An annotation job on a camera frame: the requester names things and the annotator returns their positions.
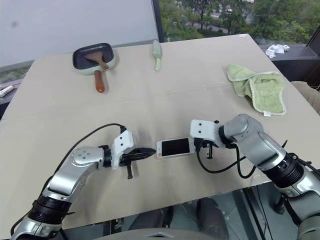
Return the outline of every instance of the window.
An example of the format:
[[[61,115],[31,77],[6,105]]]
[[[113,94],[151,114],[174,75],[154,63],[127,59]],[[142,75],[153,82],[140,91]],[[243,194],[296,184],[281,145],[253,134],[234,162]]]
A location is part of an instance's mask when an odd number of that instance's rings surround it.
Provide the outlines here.
[[[159,0],[164,41],[250,34],[259,45],[306,44],[320,0]]]

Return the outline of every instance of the floor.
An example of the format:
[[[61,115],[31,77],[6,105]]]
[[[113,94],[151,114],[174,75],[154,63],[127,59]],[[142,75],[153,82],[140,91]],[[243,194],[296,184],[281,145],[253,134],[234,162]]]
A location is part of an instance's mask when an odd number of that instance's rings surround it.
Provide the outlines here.
[[[278,200],[280,196],[274,185],[272,183],[265,183],[259,185],[258,190],[270,227],[272,239],[296,239],[298,228],[292,223],[288,212],[285,211],[283,215],[279,215],[275,213],[271,208],[271,206]],[[257,187],[255,187],[254,193],[258,197]],[[218,203],[224,215],[230,240],[249,240],[244,225],[250,223],[242,221],[232,193],[216,195],[212,198],[215,199],[215,201]],[[193,220],[195,218],[195,207],[196,201],[174,206],[174,216],[170,227],[198,231],[198,226]],[[122,223],[122,231],[128,230],[131,223],[135,220],[136,217],[136,215],[125,217]],[[70,240],[92,240],[103,236],[104,227],[102,224],[94,224],[66,229],[65,233]],[[265,228],[265,238],[267,240],[271,239],[268,228]],[[56,239],[63,240],[60,235],[58,235]]]

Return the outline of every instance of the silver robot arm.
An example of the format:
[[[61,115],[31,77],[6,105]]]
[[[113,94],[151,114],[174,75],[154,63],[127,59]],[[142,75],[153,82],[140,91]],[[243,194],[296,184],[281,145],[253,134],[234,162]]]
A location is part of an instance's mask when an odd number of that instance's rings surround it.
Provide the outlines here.
[[[23,217],[10,239],[54,238],[88,175],[103,167],[118,168],[124,151],[133,145],[132,133],[126,130],[114,140],[111,148],[83,146],[72,151],[33,202],[32,209]]]
[[[320,239],[320,181],[264,132],[261,123],[240,114],[224,125],[192,120],[190,136],[195,143],[210,141],[219,148],[235,143],[257,168],[286,196],[286,207],[299,225],[298,239]]]

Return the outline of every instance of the phone screen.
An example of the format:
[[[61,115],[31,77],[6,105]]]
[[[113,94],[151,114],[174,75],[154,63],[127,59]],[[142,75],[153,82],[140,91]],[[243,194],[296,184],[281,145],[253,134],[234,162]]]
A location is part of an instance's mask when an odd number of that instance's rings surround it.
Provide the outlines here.
[[[182,138],[170,141],[162,142],[162,156],[171,156],[177,154],[188,154],[190,153],[189,139]]]

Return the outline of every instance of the smartphone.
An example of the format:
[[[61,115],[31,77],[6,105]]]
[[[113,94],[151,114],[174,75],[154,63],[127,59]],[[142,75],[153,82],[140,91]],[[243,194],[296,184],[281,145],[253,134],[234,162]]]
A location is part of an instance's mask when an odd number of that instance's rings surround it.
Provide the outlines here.
[[[156,142],[156,157],[158,159],[193,153],[195,153],[194,141],[189,137]]]

